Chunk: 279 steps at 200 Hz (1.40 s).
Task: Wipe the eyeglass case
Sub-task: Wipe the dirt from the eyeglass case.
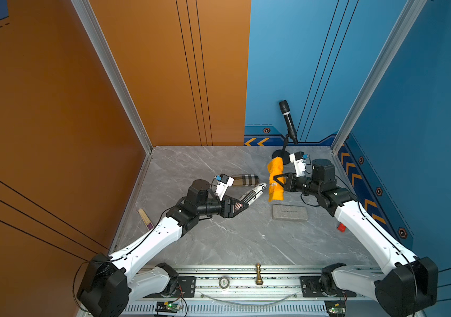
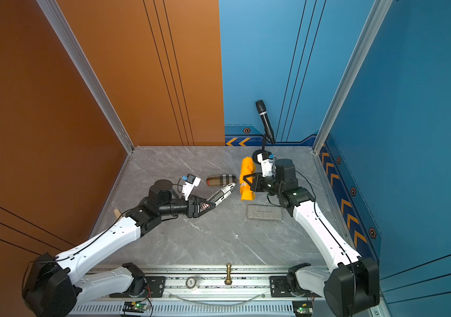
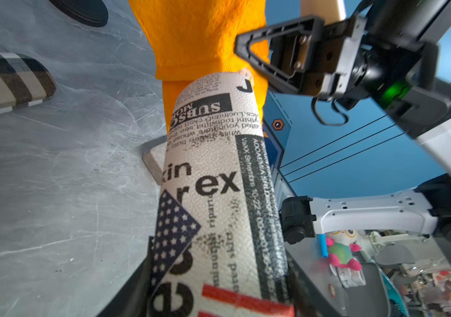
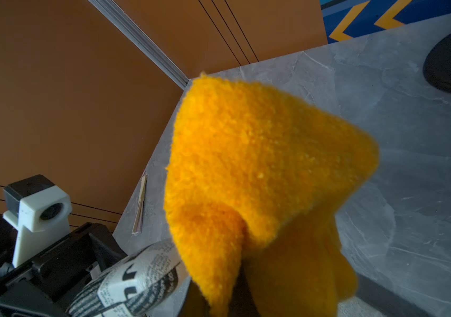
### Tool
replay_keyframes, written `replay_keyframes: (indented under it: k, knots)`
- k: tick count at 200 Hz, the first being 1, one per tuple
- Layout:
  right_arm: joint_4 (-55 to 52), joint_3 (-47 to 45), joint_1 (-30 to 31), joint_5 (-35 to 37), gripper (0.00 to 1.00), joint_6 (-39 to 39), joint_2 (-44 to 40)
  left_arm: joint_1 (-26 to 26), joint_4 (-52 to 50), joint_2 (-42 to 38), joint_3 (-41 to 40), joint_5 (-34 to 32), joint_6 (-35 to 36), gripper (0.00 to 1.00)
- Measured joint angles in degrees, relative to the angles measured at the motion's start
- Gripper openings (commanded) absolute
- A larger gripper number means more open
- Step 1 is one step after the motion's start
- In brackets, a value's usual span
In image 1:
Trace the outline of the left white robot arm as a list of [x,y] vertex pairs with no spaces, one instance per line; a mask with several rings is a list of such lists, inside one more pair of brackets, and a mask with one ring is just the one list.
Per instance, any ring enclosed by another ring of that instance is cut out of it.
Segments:
[[120,316],[129,301],[152,294],[171,295],[177,287],[178,273],[161,263],[149,272],[140,273],[154,256],[178,241],[201,220],[213,215],[234,218],[245,211],[263,193],[260,183],[240,199],[225,194],[234,182],[221,175],[213,190],[209,182],[195,180],[187,195],[163,212],[158,224],[144,236],[110,256],[95,255],[84,262],[86,271],[79,287],[73,287],[81,310],[92,316]]

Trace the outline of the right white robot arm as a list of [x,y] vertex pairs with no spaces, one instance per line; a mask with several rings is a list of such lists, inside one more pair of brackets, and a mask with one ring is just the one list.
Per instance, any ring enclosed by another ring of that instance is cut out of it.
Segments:
[[410,316],[435,305],[438,267],[393,238],[367,213],[357,197],[336,183],[335,166],[327,159],[312,163],[310,177],[272,172],[271,182],[286,192],[313,195],[319,207],[343,224],[377,262],[380,273],[361,272],[343,263],[321,270],[319,283],[328,295],[351,291],[377,301],[389,316]]

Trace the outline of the yellow microfibre cloth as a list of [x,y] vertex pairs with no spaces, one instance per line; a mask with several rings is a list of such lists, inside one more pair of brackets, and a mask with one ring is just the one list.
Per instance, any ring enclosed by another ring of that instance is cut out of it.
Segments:
[[283,174],[284,164],[281,157],[275,157],[267,165],[267,170],[270,174],[269,177],[269,202],[283,201],[284,189],[283,186],[278,183],[277,176]]

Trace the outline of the grey eyeglass case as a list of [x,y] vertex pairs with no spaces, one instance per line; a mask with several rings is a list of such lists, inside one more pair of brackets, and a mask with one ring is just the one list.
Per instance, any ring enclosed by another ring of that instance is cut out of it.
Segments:
[[273,205],[273,219],[281,221],[307,221],[308,213],[305,207]]

